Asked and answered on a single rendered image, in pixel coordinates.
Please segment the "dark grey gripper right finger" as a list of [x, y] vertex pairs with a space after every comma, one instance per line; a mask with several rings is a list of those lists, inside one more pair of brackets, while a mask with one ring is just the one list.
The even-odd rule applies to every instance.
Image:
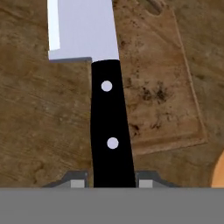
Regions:
[[161, 188], [171, 187], [178, 188], [179, 186], [162, 179], [156, 171], [137, 171], [136, 172], [136, 187], [137, 188]]

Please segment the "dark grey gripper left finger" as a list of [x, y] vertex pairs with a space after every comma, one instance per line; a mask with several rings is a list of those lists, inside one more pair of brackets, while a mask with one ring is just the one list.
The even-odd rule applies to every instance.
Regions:
[[88, 188], [88, 173], [86, 171], [67, 171], [60, 180], [53, 181], [45, 187]]

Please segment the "black-handled kitchen knife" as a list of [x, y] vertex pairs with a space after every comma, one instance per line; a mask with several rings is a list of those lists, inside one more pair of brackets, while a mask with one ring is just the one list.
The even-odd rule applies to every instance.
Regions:
[[136, 185], [112, 0], [46, 0], [48, 59], [91, 63], [95, 187]]

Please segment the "orange plate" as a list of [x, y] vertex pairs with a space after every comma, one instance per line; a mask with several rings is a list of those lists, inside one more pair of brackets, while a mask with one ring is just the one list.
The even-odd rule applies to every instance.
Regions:
[[211, 187], [224, 188], [224, 151], [214, 167]]

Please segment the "brown wooden cutting board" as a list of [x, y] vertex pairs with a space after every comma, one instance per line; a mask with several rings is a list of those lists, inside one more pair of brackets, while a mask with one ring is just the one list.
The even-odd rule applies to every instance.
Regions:
[[136, 156], [203, 144], [205, 126], [173, 9], [112, 0], [129, 133]]

